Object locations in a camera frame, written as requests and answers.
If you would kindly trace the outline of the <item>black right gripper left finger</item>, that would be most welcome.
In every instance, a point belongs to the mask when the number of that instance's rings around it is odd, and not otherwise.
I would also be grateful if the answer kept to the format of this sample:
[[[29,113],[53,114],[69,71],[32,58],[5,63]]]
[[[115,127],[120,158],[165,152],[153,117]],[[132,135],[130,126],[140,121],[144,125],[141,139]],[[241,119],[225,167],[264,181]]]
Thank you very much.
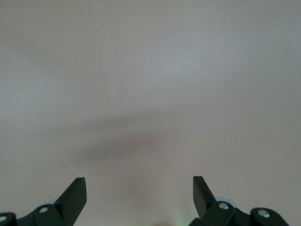
[[[22,218],[13,212],[2,212],[2,226],[72,226],[87,202],[85,178],[76,178],[52,204],[40,205]]]

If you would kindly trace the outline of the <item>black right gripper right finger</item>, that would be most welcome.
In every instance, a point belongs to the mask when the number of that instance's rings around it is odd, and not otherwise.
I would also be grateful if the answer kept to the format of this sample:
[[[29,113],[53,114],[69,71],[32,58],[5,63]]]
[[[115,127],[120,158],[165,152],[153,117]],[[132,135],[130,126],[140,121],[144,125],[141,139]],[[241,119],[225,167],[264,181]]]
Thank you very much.
[[[202,176],[193,177],[193,201],[198,213],[191,226],[287,226],[277,212],[253,208],[249,214],[227,201],[217,201]]]

